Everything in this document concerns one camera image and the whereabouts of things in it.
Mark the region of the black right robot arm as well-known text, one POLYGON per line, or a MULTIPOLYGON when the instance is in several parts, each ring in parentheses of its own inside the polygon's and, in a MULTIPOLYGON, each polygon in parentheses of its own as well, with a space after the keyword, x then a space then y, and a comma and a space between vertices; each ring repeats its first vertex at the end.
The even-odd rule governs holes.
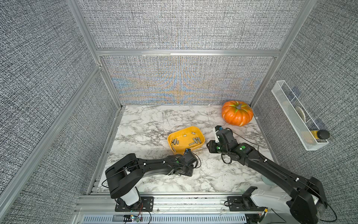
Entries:
POLYGON ((216 126, 215 139, 207 148, 212 154, 229 156, 258 173, 283 189, 290 200, 283 203, 293 218, 301 224, 317 224, 328 207, 322 183, 311 177, 297 175, 272 160, 264 157, 257 149, 247 143, 238 143, 230 128, 216 126))

